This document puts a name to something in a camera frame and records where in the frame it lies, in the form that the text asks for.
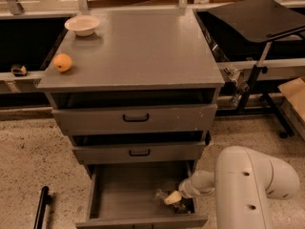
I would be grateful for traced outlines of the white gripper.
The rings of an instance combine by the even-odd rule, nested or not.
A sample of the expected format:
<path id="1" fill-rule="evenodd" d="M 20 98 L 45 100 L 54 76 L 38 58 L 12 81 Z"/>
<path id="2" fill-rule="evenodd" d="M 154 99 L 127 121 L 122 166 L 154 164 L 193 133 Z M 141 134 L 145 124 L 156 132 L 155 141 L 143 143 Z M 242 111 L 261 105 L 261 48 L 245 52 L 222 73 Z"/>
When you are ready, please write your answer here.
<path id="1" fill-rule="evenodd" d="M 185 178 L 178 186 L 178 191 L 173 191 L 167 195 L 163 201 L 166 205 L 177 205 L 183 198 L 195 198 L 202 194 L 200 176 Z"/>

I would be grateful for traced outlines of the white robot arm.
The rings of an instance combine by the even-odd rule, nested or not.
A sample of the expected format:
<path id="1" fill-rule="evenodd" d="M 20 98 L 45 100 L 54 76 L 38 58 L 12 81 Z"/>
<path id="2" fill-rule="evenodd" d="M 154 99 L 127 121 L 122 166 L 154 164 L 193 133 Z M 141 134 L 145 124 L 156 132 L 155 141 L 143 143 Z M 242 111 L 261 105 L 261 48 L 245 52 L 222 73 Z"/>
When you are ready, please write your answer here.
<path id="1" fill-rule="evenodd" d="M 268 200 L 289 199 L 299 176 L 288 162 L 250 148 L 222 150 L 212 172 L 197 170 L 162 198 L 181 208 L 184 198 L 215 195 L 217 229 L 274 229 Z"/>

